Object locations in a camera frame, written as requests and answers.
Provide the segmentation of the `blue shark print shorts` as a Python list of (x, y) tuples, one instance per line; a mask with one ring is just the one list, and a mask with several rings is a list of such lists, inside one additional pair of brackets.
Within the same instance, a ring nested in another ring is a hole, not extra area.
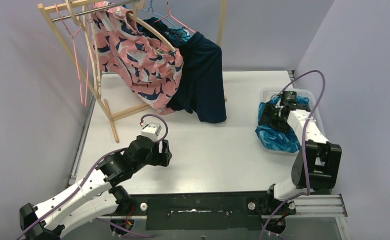
[(261, 115), (265, 109), (266, 103), (276, 104), (279, 99), (280, 97), (274, 94), (267, 102), (260, 102), (257, 116), (258, 124), (255, 133), (266, 149), (280, 153), (286, 152), (293, 154), (300, 150), (301, 145), (292, 129), (286, 133), (279, 132), (272, 129), (268, 124), (260, 123)]

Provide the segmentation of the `pink floral shorts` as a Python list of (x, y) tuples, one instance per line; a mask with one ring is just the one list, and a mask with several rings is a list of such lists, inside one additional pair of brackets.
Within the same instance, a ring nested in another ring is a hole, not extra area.
[(170, 40), (150, 37), (139, 27), (147, 23), (134, 19), (133, 12), (124, 6), (113, 7), (108, 1), (96, 2), (91, 13), (93, 21), (93, 51), (102, 72), (118, 74), (141, 100), (166, 115), (174, 110), (168, 106), (177, 90), (183, 73), (184, 60)]

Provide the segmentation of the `wooden hanger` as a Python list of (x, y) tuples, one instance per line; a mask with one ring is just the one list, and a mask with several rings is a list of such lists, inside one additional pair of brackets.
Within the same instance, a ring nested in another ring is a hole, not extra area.
[(134, 20), (137, 24), (140, 24), (141, 26), (145, 27), (147, 30), (149, 30), (152, 34), (154, 34), (158, 39), (165, 44), (171, 51), (176, 51), (176, 48), (161, 34), (159, 33), (155, 28), (153, 28), (151, 25), (143, 21), (138, 17), (138, 11), (142, 10), (145, 5), (144, 0), (131, 0), (132, 4), (132, 13), (128, 12), (126, 15)]
[(92, 74), (93, 74), (93, 83), (94, 83), (94, 97), (96, 99), (101, 99), (101, 70), (99, 65), (99, 54), (97, 52), (97, 43), (94, 39), (95, 35), (93, 33), (94, 26), (91, 19), (91, 16), (89, 13), (83, 14), (82, 16), (77, 16), (76, 13), (73, 12), (72, 7), (72, 1), (66, 0), (65, 1), (67, 10), (69, 14), (71, 15), (71, 18), (75, 22), (77, 26), (79, 26), (85, 36), (86, 45), (87, 45), (87, 52), (88, 52), (88, 58), (87, 60), (90, 60), (91, 67), (92, 67)]

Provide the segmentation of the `wooden hanger front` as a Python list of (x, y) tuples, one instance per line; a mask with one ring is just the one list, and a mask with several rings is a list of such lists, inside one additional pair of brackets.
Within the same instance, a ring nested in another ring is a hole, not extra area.
[(93, 74), (93, 83), (94, 83), (94, 97), (96, 99), (101, 99), (101, 70), (99, 65), (99, 54), (97, 52), (97, 43), (94, 39), (95, 35), (93, 33), (94, 26), (91, 19), (91, 16), (89, 13), (83, 14), (82, 16), (77, 16), (76, 13), (73, 12), (72, 7), (72, 1), (66, 0), (65, 1), (67, 10), (69, 14), (71, 15), (71, 18), (75, 22), (77, 26), (79, 26), (85, 36), (86, 45), (87, 45), (87, 52), (88, 52), (88, 58), (87, 60), (90, 60), (91, 67), (92, 67), (92, 74)]

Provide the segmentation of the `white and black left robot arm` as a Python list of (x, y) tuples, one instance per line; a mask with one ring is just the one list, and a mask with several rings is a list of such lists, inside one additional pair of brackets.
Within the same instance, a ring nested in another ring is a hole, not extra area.
[(104, 215), (130, 209), (131, 198), (120, 185), (146, 165), (167, 167), (172, 158), (168, 140), (154, 142), (139, 135), (128, 147), (102, 156), (86, 176), (61, 193), (19, 210), (21, 237), (59, 240), (75, 228)]

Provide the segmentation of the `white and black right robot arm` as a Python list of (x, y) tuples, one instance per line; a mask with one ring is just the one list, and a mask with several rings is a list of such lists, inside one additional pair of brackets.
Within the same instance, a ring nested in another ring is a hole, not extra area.
[(257, 133), (272, 151), (297, 153), (288, 179), (274, 184), (264, 199), (266, 211), (275, 214), (284, 200), (336, 185), (342, 148), (319, 130), (306, 97), (293, 90), (274, 94), (260, 105)]

